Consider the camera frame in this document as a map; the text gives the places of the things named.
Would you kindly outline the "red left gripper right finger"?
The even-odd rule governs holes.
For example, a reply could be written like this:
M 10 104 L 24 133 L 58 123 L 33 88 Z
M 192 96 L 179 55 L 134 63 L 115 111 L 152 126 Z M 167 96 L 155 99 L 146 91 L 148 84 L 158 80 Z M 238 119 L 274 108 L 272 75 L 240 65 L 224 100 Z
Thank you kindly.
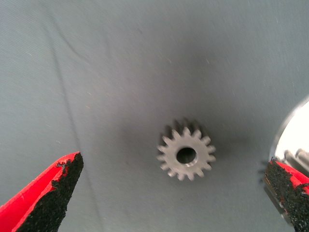
M 296 232 L 309 230 L 309 178 L 294 167 L 271 159 L 264 179 Z

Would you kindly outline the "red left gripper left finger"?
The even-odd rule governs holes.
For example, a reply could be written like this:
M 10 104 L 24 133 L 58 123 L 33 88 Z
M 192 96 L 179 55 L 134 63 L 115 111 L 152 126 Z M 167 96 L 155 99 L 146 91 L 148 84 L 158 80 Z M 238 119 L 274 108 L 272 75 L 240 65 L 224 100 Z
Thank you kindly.
M 80 152 L 62 156 L 0 207 L 2 232 L 56 232 L 84 167 Z

